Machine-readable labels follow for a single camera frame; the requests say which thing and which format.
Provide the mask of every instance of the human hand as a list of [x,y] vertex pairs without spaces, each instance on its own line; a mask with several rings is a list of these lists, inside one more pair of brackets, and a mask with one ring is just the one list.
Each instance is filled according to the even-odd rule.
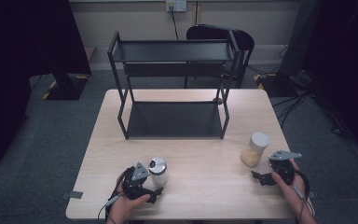
[[[299,171],[299,167],[295,161],[291,159],[290,162],[293,164],[293,167]],[[276,172],[272,172],[272,178],[274,178],[275,182],[281,189],[283,197],[286,199],[292,211],[295,213],[299,224],[316,223],[309,208],[306,205],[304,181],[301,176],[295,174],[292,185],[287,185],[281,176]],[[302,198],[300,198],[300,195],[297,194],[295,188],[298,189],[300,195],[302,194]]]
[[112,204],[110,208],[109,218],[107,219],[106,224],[123,223],[130,216],[130,214],[136,207],[140,206],[143,203],[146,203],[150,199],[150,195],[146,194],[135,200],[130,200],[124,195],[124,193],[122,193],[123,191],[122,180],[119,178],[117,182],[118,181],[120,181],[120,184],[117,187],[117,192],[121,192],[121,193],[119,193],[120,196],[118,197],[117,201],[115,201]]

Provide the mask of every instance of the black stand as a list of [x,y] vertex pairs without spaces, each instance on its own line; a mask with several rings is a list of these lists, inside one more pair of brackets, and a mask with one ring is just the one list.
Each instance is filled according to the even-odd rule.
[[268,97],[295,97],[290,77],[281,73],[258,76],[255,80],[259,89],[267,92]]
[[66,73],[53,73],[56,81],[44,95],[45,100],[79,100],[89,80],[86,76],[69,76]]
[[[115,32],[108,50],[109,62],[120,95],[118,122],[126,139],[136,138],[224,138],[229,114],[227,98],[240,52],[230,31],[226,40],[123,41]],[[229,84],[223,87],[226,62],[231,65]],[[128,87],[121,89],[115,64],[122,63]],[[220,77],[215,99],[206,102],[150,102],[135,100],[133,77]],[[132,106],[128,127],[122,120],[130,94]],[[222,125],[219,105],[223,105]]]

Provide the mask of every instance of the wall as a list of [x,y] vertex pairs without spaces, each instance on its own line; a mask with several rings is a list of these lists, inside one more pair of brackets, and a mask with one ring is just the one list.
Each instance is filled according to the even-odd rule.
[[[175,12],[180,39],[196,21],[241,29],[257,45],[285,45],[296,20],[299,0],[187,1],[187,12]],[[106,48],[115,30],[122,39],[175,39],[165,2],[71,2],[85,47]]]

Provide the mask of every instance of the black office chair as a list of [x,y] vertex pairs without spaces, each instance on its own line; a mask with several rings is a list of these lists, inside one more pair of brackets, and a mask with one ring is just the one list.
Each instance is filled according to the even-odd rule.
[[[236,73],[233,74],[232,80],[236,82],[236,87],[240,88],[245,75],[246,67],[248,66],[249,58],[255,47],[255,41],[246,32],[238,29],[199,24],[188,28],[186,33],[187,39],[227,39],[228,31],[232,31],[235,40],[237,41],[238,48],[243,51],[237,63],[239,66],[236,68]],[[223,78],[229,78],[231,63],[227,63],[227,71],[223,74]],[[185,88],[187,88],[187,77],[185,78]]]

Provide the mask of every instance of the black metal shelf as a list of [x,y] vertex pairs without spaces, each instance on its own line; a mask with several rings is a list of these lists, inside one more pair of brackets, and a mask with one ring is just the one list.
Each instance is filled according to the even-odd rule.
[[[219,103],[208,102],[146,102],[136,101],[131,77],[220,77],[225,64],[231,71],[240,58],[234,35],[226,40],[186,41],[121,41],[116,32],[107,51],[121,99],[118,122],[126,139],[136,138],[224,138],[229,120],[228,88],[220,81],[215,96],[221,95],[226,119],[222,126]],[[128,88],[124,91],[118,78],[116,63],[123,63]],[[131,95],[128,128],[122,120],[127,94]]]

